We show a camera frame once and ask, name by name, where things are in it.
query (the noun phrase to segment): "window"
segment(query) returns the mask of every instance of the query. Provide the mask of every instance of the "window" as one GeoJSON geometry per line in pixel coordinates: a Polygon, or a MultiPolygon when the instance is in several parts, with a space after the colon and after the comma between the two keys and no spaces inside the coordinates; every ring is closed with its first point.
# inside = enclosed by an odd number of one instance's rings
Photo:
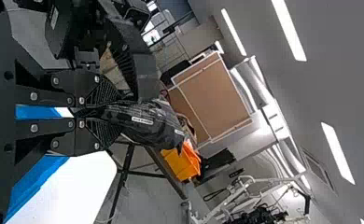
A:
{"type": "Polygon", "coordinates": [[[147,43],[147,45],[152,45],[153,43],[155,43],[157,40],[159,40],[160,34],[156,29],[153,29],[155,26],[153,25],[153,23],[150,21],[147,23],[147,27],[145,27],[145,31],[144,33],[147,33],[143,36],[144,41],[147,43]]]}

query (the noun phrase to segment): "black cable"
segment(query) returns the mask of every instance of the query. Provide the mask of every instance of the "black cable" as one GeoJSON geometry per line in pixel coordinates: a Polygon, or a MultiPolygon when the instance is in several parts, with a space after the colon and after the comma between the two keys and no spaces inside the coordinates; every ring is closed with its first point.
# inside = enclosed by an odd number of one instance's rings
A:
{"type": "Polygon", "coordinates": [[[227,189],[219,189],[217,191],[214,191],[212,193],[209,193],[209,194],[205,195],[203,197],[203,199],[204,199],[205,202],[209,202],[209,201],[213,200],[216,196],[218,196],[220,193],[222,193],[225,190],[227,190],[227,189]]]}

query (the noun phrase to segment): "white floor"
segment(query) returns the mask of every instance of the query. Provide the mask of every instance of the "white floor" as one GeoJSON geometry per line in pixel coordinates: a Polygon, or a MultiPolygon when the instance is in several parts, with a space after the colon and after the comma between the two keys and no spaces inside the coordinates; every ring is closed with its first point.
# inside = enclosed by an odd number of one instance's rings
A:
{"type": "Polygon", "coordinates": [[[92,224],[116,173],[105,152],[70,158],[7,224],[92,224]]]}

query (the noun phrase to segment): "air vent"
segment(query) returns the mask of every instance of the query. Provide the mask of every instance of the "air vent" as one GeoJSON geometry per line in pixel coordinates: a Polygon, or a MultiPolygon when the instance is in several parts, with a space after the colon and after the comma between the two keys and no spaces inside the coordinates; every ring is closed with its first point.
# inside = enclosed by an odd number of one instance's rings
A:
{"type": "Polygon", "coordinates": [[[326,185],[328,185],[334,192],[336,192],[330,178],[328,175],[328,171],[324,168],[324,166],[315,159],[310,153],[308,153],[306,150],[303,151],[304,158],[306,163],[308,164],[310,170],[318,176],[322,182],[324,182],[326,185]]]}

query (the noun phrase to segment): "black metal bracket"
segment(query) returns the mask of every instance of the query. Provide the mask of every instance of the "black metal bracket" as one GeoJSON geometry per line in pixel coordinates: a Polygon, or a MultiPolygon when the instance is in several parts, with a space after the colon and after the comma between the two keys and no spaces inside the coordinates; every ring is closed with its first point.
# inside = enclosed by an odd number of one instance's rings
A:
{"type": "Polygon", "coordinates": [[[180,186],[181,183],[177,182],[175,174],[172,172],[168,163],[166,163],[164,161],[160,152],[157,149],[143,146],[140,144],[131,143],[131,142],[125,142],[125,141],[115,141],[115,143],[128,145],[128,149],[127,149],[126,157],[124,159],[124,163],[123,163],[122,167],[119,167],[119,163],[117,161],[115,161],[115,159],[113,158],[113,153],[110,150],[106,151],[108,153],[108,155],[114,160],[115,164],[118,166],[119,172],[121,173],[121,176],[120,176],[119,182],[118,182],[118,188],[116,190],[116,194],[115,194],[114,200],[112,202],[112,207],[111,207],[110,214],[109,214],[109,221],[107,222],[107,224],[112,223],[111,218],[115,215],[115,211],[116,211],[116,207],[118,205],[121,190],[123,188],[125,188],[129,175],[140,175],[140,176],[145,176],[145,177],[168,179],[168,181],[173,186],[175,191],[179,194],[179,196],[181,197],[182,200],[186,200],[188,198],[188,196],[186,195],[186,193],[184,192],[184,190],[182,190],[182,188],[180,186]],[[130,167],[132,164],[135,147],[143,147],[145,149],[145,151],[149,154],[149,156],[154,160],[154,162],[159,166],[160,170],[164,173],[164,175],[131,171],[130,167]]]}

